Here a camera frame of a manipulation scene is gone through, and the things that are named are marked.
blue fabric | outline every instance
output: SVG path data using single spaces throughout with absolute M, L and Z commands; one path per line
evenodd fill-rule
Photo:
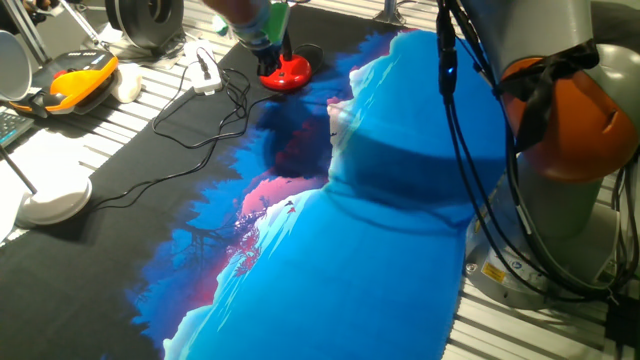
M 266 106 L 263 128 L 233 154 L 241 179 L 203 185 L 187 225 L 238 240 L 207 250 L 208 272 L 197 275 L 204 290 L 182 267 L 195 232 L 178 225 L 145 268 L 152 285 L 135 302 L 136 321 L 165 359 L 441 357 L 472 209 L 438 93 L 435 34 L 399 33 L 388 55 L 377 54 L 389 40 L 372 36 L 359 54 L 337 56 L 295 95 L 310 120 L 288 144 L 268 125 L 284 121 L 281 105 Z M 492 188 L 504 167 L 504 120 L 471 60 L 460 58 L 461 126 Z M 347 76 L 349 91 L 332 92 Z M 313 145 L 330 151 L 313 162 L 328 176 L 276 171 L 317 131 L 331 132 L 330 145 Z M 270 147 L 280 154 L 273 163 L 263 157 Z M 252 208 L 258 195 L 264 208 Z M 211 302 L 187 307 L 177 331 L 168 325 L 180 294 L 206 289 Z

red object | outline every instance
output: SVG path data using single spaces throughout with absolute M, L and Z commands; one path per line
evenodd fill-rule
M 55 80 L 66 73 L 67 73 L 67 70 L 60 70 L 55 75 L 53 75 L 53 79 Z
M 282 67 L 269 76 L 260 76 L 265 87 L 276 91 L 291 91 L 306 85 L 311 79 L 311 64 L 299 55 L 285 61 L 280 55 Z

yellow warning label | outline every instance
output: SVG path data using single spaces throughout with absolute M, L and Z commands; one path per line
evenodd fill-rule
M 493 264 L 486 262 L 482 267 L 482 273 L 492 278 L 493 280 L 502 284 L 504 281 L 505 272 L 493 266 Z

wire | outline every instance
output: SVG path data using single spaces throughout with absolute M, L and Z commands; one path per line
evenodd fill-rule
M 200 143 L 197 143 L 195 145 L 186 145 L 183 144 L 181 141 L 177 140 L 176 138 L 168 135 L 168 134 L 163 134 L 160 133 L 156 130 L 157 125 L 162 122 L 163 120 L 167 119 L 171 114 L 173 114 L 176 110 L 178 110 L 183 104 L 181 104 L 180 106 L 178 106 L 176 109 L 174 109 L 171 113 L 164 115 L 164 113 L 167 110 L 167 107 L 173 103 L 173 101 L 177 98 L 177 96 L 180 94 L 181 90 L 182 90 L 182 86 L 184 84 L 184 79 L 185 79 L 185 75 L 187 72 L 187 69 L 189 68 L 189 66 L 187 66 L 185 68 L 185 70 L 182 73 L 182 76 L 180 78 L 180 85 L 178 86 L 178 90 L 176 91 L 176 93 L 174 94 L 174 96 L 162 107 L 162 109 L 160 110 L 160 113 L 152 120 L 152 129 L 154 131 L 154 133 L 156 133 L 157 135 L 170 139 L 180 145 L 182 145 L 183 147 L 187 148 L 187 149 L 197 149 L 200 147 L 203 147 L 205 145 L 211 144 L 209 149 L 207 150 L 205 156 L 203 157 L 203 159 L 193 168 L 189 169 L 189 170 L 185 170 L 176 174 L 171 174 L 168 176 L 164 176 L 161 178 L 157 178 L 154 180 L 147 180 L 147 181 L 143 181 L 140 182 L 138 184 L 135 184 L 134 186 L 132 186 L 129 190 L 125 191 L 124 193 L 118 195 L 118 196 L 114 196 L 111 198 L 107 198 L 104 199 L 100 202 L 98 202 L 97 204 L 95 204 L 90 210 L 88 210 L 88 212 L 93 212 L 93 211 L 98 211 L 98 210 L 103 210 L 103 209 L 108 209 L 108 208 L 113 208 L 113 209 L 123 209 L 123 208 L 127 208 L 132 206 L 133 204 L 135 204 L 138 199 L 140 199 L 140 197 L 148 190 L 150 189 L 152 186 L 160 184 L 162 182 L 171 180 L 171 179 L 175 179 L 178 177 L 182 177 L 182 176 L 186 176 L 189 174 L 193 174 L 197 171 L 200 171 L 201 169 L 203 169 L 207 163 L 209 162 L 209 160 L 211 159 L 211 156 L 215 150 L 215 147 L 218 143 L 219 140 L 225 140 L 225 139 L 231 139 L 231 138 L 236 138 L 236 137 L 240 137 L 242 135 L 244 135 L 244 133 L 247 131 L 247 127 L 248 127 L 248 123 L 249 123 L 249 117 L 251 115 L 251 110 L 253 109 L 253 107 L 261 102 L 273 99 L 275 97 L 281 96 L 280 93 L 277 94 L 271 94 L 267 97 L 264 97 L 262 99 L 259 99 L 257 101 L 254 101 L 253 103 L 251 103 L 251 105 L 248 105 L 248 100 L 247 100 L 247 94 L 251 88 L 251 82 L 249 81 L 249 79 L 241 72 L 235 70 L 235 69 L 220 69 L 220 66 L 218 65 L 218 63 L 215 61 L 215 59 L 205 50 L 205 53 L 213 60 L 213 62 L 216 65 L 216 68 L 218 71 L 220 71 L 221 73 L 221 77 L 224 79 L 225 84 L 224 84 L 224 88 L 226 91 L 227 96 L 229 97 L 229 99 L 234 103 L 235 107 L 234 109 L 227 114 L 221 121 L 220 124 L 218 126 L 218 133 L 216 134 L 216 136 L 213 136 L 211 138 L 208 138 L 205 141 L 202 141 Z M 237 87 L 236 85 L 231 83 L 231 79 L 229 77 L 229 75 L 227 73 L 234 73 L 234 74 L 239 74 L 242 76 L 242 78 L 245 80 L 246 84 L 244 86 L 244 88 L 240 89 L 239 87 Z M 222 129 L 227 126 L 230 125 L 232 123 L 235 123 L 237 121 L 240 120 L 244 120 L 244 126 L 242 127 L 242 129 L 240 131 L 236 131 L 233 133 L 225 133 L 222 134 Z M 134 190 L 143 187 L 142 190 L 138 193 L 138 195 L 136 197 L 134 197 L 129 203 L 125 204 L 125 205 L 108 205 L 108 206 L 103 206 L 104 204 L 111 202 L 111 201 L 115 201 L 115 200 L 120 200 L 123 199 L 125 197 L 127 197 L 129 194 L 131 194 Z
M 296 52 L 299 49 L 305 48 L 305 47 L 310 47 L 310 48 L 315 48 L 320 50 L 320 62 L 318 63 L 318 66 L 316 66 L 315 69 L 311 69 L 311 74 L 315 75 L 324 65 L 324 50 L 319 45 L 316 45 L 316 44 L 302 44 L 296 47 L 295 49 L 293 49 L 293 53 L 296 54 Z

white plug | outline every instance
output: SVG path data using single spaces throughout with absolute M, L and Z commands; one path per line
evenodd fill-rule
M 220 71 L 213 62 L 213 46 L 209 41 L 198 40 L 186 43 L 184 54 L 190 64 L 187 75 L 197 94 L 211 95 L 216 90 L 222 89 Z M 206 72 L 203 70 L 202 63 L 204 63 Z

